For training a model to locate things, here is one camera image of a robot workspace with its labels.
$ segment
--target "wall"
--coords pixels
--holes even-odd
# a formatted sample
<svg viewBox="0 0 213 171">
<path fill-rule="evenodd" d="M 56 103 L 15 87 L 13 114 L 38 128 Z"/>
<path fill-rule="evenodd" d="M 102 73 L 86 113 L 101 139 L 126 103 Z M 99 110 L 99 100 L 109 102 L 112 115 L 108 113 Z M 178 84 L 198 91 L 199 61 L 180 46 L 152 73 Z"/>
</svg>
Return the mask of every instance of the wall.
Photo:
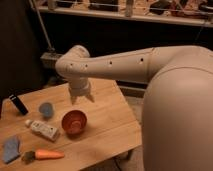
<svg viewBox="0 0 213 171">
<path fill-rule="evenodd" d="M 86 46 L 92 56 L 153 46 L 188 44 L 213 50 L 212 28 L 62 14 L 43 14 L 43 18 L 59 53 L 65 53 L 75 44 Z"/>
<path fill-rule="evenodd" d="M 0 100 L 44 84 L 38 26 L 27 0 L 0 1 Z"/>
</svg>

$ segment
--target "orange bowl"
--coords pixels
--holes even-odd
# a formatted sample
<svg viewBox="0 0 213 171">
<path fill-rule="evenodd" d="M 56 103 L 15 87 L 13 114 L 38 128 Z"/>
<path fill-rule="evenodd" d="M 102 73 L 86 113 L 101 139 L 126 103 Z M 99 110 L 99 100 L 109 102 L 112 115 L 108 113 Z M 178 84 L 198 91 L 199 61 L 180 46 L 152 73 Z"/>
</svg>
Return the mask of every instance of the orange bowl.
<svg viewBox="0 0 213 171">
<path fill-rule="evenodd" d="M 87 117 L 80 110 L 72 110 L 64 115 L 62 119 L 62 128 L 69 135 L 76 135 L 84 131 L 87 123 Z"/>
</svg>

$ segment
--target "wooden table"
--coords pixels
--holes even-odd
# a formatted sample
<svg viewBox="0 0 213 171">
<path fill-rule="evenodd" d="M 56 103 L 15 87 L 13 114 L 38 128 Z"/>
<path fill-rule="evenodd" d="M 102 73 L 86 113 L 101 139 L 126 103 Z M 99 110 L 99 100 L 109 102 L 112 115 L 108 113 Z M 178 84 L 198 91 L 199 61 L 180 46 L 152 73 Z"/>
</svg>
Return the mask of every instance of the wooden table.
<svg viewBox="0 0 213 171">
<path fill-rule="evenodd" d="M 90 79 L 90 82 L 94 102 L 83 96 L 72 104 L 67 84 L 20 95 L 19 98 L 29 110 L 25 116 L 18 112 L 10 100 L 4 100 L 0 120 L 0 154 L 5 139 L 17 135 L 21 141 L 21 155 L 26 151 L 45 148 L 62 151 L 65 158 L 34 161 L 26 165 L 20 157 L 8 165 L 0 161 L 0 170 L 80 170 L 141 145 L 140 125 L 116 82 L 103 79 Z M 45 122 L 57 126 L 61 132 L 55 143 L 32 134 L 24 125 L 26 119 L 43 120 L 38 108 L 44 102 L 51 102 L 55 111 L 54 116 Z M 68 111 L 74 109 L 85 112 L 88 123 L 83 134 L 70 139 L 61 127 L 61 120 Z"/>
</svg>

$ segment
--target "floor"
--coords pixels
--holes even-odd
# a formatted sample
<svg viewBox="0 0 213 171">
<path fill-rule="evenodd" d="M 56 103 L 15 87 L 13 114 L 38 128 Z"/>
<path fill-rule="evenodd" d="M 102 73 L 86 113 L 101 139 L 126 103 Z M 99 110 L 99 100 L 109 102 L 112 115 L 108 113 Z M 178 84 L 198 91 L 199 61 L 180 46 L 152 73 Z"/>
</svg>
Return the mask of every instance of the floor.
<svg viewBox="0 0 213 171">
<path fill-rule="evenodd" d="M 142 113 L 142 98 L 125 96 L 127 102 L 135 113 L 135 116 L 139 123 L 141 123 L 141 113 Z M 83 171 L 144 171 L 143 168 L 143 157 L 142 157 L 142 147 L 139 146 L 133 150 L 130 160 L 125 160 L 126 153 L 122 153 L 115 158 L 108 159 L 104 162 L 91 166 Z"/>
</svg>

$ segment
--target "toy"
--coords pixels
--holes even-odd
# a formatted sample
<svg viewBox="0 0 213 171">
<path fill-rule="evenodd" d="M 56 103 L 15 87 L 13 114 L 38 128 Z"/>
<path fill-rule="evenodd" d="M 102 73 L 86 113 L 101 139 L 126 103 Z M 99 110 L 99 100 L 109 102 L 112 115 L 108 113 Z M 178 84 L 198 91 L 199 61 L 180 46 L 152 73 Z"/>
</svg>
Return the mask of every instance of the toy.
<svg viewBox="0 0 213 171">
<path fill-rule="evenodd" d="M 16 108 L 23 114 L 26 115 L 28 113 L 27 108 L 24 106 L 22 101 L 14 94 L 9 96 L 9 99 L 13 102 L 13 104 L 16 106 Z"/>
<path fill-rule="evenodd" d="M 39 106 L 39 112 L 43 115 L 44 118 L 51 118 L 54 114 L 52 104 L 49 102 L 42 103 Z"/>
<path fill-rule="evenodd" d="M 4 142 L 4 151 L 2 155 L 2 160 L 4 163 L 8 164 L 20 156 L 19 144 L 20 141 L 17 136 L 10 137 Z"/>
<path fill-rule="evenodd" d="M 26 120 L 25 125 L 38 135 L 41 135 L 51 141 L 56 141 L 60 133 L 58 128 L 48 125 L 42 121 Z"/>
<path fill-rule="evenodd" d="M 28 151 L 22 157 L 22 161 L 26 164 L 33 162 L 34 160 L 45 159 L 60 159 L 64 157 L 64 153 L 46 149 L 37 149 L 36 151 Z"/>
<path fill-rule="evenodd" d="M 87 123 L 86 115 L 80 110 L 72 110 L 64 115 L 62 128 L 69 135 L 76 135 L 84 131 Z"/>
</svg>

